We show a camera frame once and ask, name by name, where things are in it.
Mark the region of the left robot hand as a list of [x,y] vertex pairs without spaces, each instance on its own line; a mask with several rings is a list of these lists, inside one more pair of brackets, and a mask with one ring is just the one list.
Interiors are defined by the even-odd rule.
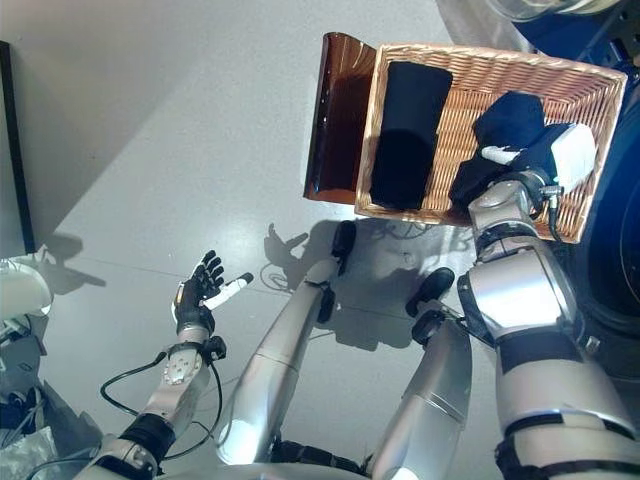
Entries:
[[171,305],[178,334],[187,328],[202,328],[211,336],[215,331],[213,311],[254,280],[246,272],[226,282],[223,274],[221,258],[210,250],[196,264],[191,276],[179,284]]

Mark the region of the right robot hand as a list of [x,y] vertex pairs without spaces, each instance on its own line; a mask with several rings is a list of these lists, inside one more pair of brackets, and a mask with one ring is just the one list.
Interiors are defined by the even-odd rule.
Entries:
[[593,171],[596,144],[591,129],[582,123],[550,124],[527,147],[486,146],[481,156],[513,172],[533,172],[544,186],[574,190]]

